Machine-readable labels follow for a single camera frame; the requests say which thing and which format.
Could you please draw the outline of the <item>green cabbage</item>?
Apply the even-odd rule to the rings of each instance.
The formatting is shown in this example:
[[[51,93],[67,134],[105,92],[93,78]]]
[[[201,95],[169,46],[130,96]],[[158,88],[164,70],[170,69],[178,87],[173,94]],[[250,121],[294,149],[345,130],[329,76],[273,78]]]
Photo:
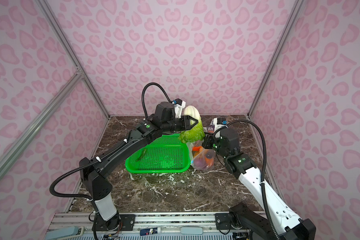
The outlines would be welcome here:
[[[190,124],[193,126],[190,130],[181,132],[179,140],[183,143],[195,143],[201,141],[205,137],[202,118],[199,111],[194,106],[188,106],[184,109],[184,116],[190,116],[193,119],[196,119],[198,123],[195,125],[196,121],[193,119],[190,120]]]

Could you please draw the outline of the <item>orange carrot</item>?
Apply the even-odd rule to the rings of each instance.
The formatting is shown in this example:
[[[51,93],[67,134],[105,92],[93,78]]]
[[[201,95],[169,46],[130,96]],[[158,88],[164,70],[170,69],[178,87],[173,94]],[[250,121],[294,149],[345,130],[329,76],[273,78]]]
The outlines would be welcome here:
[[[192,151],[199,152],[202,146],[193,147]]]

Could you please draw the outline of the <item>clear zip top bag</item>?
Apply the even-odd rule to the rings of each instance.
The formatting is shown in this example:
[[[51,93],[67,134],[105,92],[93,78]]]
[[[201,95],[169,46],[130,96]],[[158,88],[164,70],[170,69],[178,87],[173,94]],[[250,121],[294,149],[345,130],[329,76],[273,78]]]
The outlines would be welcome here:
[[[214,150],[205,149],[202,144],[203,141],[186,143],[187,147],[190,150],[191,166],[195,170],[203,171],[206,173],[213,170],[215,166],[216,153]]]

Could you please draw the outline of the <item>purple red onion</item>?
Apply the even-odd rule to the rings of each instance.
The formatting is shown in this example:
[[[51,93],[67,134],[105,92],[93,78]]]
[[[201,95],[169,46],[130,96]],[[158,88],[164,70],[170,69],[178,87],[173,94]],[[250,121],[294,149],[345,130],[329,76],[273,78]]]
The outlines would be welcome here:
[[[204,157],[202,158],[195,158],[193,160],[193,167],[196,169],[196,170],[201,170],[201,171],[204,171],[204,170],[207,170],[208,168],[208,163],[206,161],[206,159]]]

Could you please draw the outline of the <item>green cucumber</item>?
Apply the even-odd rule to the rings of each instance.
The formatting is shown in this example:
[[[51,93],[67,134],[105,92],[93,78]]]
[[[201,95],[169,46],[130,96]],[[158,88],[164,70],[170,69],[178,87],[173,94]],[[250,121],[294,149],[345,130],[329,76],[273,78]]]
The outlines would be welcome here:
[[[146,155],[146,152],[147,152],[147,150],[146,150],[145,148],[142,149],[141,152],[140,152],[140,154],[139,154],[139,156],[136,158],[136,162],[138,162],[138,161],[140,161],[141,159],[143,159],[144,156]]]

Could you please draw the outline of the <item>orange toy pumpkin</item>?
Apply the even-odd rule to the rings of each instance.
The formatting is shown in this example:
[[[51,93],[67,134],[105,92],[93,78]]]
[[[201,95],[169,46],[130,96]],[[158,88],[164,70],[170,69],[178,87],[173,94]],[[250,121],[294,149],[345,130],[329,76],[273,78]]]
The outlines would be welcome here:
[[[212,168],[214,166],[215,163],[215,151],[214,150],[206,150],[205,153],[205,161],[206,161],[206,167]]]

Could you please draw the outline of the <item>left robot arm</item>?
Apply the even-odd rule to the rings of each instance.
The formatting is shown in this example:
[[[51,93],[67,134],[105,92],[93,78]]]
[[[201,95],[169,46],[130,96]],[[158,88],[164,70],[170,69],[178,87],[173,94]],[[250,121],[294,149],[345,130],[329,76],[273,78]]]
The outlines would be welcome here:
[[[162,102],[157,105],[155,113],[138,123],[113,148],[90,160],[84,158],[80,161],[81,181],[95,210],[94,231],[112,231],[120,225],[120,214],[111,195],[113,186],[107,179],[116,167],[162,135],[194,130],[200,122],[201,116],[195,107],[186,107],[178,118],[175,105]]]

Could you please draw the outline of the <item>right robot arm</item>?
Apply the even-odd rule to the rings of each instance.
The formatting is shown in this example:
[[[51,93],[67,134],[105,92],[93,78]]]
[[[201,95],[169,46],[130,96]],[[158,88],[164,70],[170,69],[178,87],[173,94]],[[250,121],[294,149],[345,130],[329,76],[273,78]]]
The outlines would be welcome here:
[[[316,227],[302,219],[273,190],[256,163],[240,149],[238,132],[222,128],[217,134],[206,134],[203,148],[223,158],[227,171],[244,185],[265,211],[265,217],[245,204],[230,208],[235,224],[254,232],[263,240],[313,240]]]

